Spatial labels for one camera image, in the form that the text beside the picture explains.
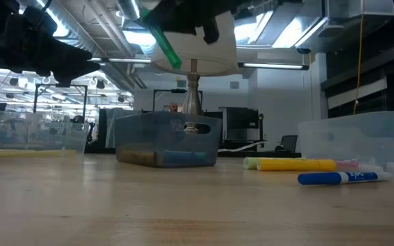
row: metal shaft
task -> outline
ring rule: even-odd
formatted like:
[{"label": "metal shaft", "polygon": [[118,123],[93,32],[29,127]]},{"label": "metal shaft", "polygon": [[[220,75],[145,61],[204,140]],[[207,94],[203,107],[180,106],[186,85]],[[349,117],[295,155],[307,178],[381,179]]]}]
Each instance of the metal shaft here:
[{"label": "metal shaft", "polygon": [[191,72],[188,74],[188,92],[183,102],[182,113],[202,115],[202,104],[198,97],[198,81],[200,75],[197,73],[197,60],[191,60]]}]

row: white wall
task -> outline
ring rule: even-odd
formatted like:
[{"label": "white wall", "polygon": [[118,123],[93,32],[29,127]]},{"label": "white wall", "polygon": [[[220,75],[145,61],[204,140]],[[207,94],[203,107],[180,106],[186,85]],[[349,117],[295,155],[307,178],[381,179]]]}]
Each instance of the white wall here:
[{"label": "white wall", "polygon": [[[135,93],[135,110],[152,110],[153,108],[153,90],[176,89],[176,75],[163,74],[162,76],[150,77],[150,75],[140,75],[144,83],[147,84],[147,90],[136,90]],[[230,89],[230,82],[238,81],[239,89]],[[231,75],[226,77],[202,77],[200,78],[199,90],[203,91],[203,111],[218,111],[219,107],[247,107],[248,106],[248,80],[242,79],[241,75]],[[164,105],[170,103],[183,104],[184,94],[172,94],[166,92],[156,93],[155,111],[161,111]]]},{"label": "white wall", "polygon": [[248,106],[264,114],[263,132],[269,141],[261,150],[273,150],[284,135],[298,135],[301,122],[327,118],[320,90],[326,80],[324,59],[317,55],[308,71],[258,69],[250,77]]}]

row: label on container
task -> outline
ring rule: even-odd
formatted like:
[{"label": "label on container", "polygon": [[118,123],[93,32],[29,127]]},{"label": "label on container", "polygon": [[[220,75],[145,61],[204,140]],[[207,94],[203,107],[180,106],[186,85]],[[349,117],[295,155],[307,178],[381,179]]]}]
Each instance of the label on container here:
[{"label": "label on container", "polygon": [[378,175],[374,172],[347,172],[346,174],[347,177],[349,177],[349,182],[363,182],[378,179]]}]

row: table surface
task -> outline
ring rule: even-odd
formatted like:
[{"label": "table surface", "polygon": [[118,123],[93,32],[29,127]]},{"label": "table surface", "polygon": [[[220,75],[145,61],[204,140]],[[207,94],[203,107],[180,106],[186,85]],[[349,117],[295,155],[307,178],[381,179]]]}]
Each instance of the table surface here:
[{"label": "table surface", "polygon": [[0,245],[394,245],[394,180],[301,187],[297,174],[153,169],[113,155],[0,160]]}]

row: metal cylinder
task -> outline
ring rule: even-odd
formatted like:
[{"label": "metal cylinder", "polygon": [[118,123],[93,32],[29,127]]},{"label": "metal cylinder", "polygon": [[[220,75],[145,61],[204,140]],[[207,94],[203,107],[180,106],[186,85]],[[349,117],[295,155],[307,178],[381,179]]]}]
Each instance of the metal cylinder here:
[{"label": "metal cylinder", "polygon": [[141,18],[142,5],[139,0],[116,0],[116,4],[125,19],[134,21]]},{"label": "metal cylinder", "polygon": [[183,102],[182,113],[192,115],[202,115],[202,104],[198,97],[198,81],[200,75],[197,74],[197,60],[191,60],[191,72],[188,74],[188,92]]}]

